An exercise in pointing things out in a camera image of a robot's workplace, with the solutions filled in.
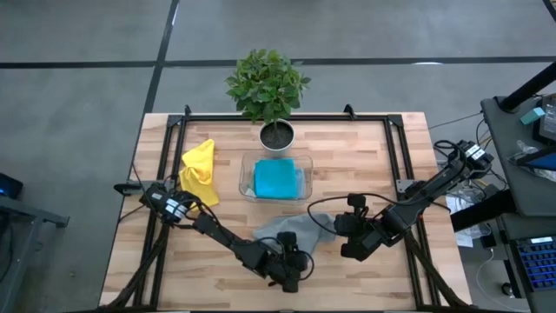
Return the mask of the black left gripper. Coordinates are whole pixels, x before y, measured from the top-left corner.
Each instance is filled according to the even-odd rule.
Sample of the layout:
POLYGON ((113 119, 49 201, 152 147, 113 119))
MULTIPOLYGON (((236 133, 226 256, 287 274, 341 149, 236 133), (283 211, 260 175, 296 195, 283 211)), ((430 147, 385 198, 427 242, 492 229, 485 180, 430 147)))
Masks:
POLYGON ((283 292, 297 293, 299 281, 309 279, 309 273, 305 276, 301 275, 304 271, 309 270, 309 253, 298 247, 297 236, 294 232, 279 232, 277 239, 284 249, 269 258, 265 270, 271 278, 284 281, 281 284, 283 292))

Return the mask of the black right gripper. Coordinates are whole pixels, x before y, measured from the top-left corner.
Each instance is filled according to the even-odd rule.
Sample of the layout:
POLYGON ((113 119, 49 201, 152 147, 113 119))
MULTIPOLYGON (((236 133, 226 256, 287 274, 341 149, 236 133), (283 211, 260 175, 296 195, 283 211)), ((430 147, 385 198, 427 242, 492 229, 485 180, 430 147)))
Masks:
MULTIPOLYGON (((347 205, 355 209, 366 207, 366 197, 362 194, 348 194, 347 205)), ((356 216, 353 213, 338 214, 334 220, 338 236, 347 238, 341 246, 341 256, 359 262, 366 260, 381 245, 392 246, 392 237, 380 219, 356 216)))

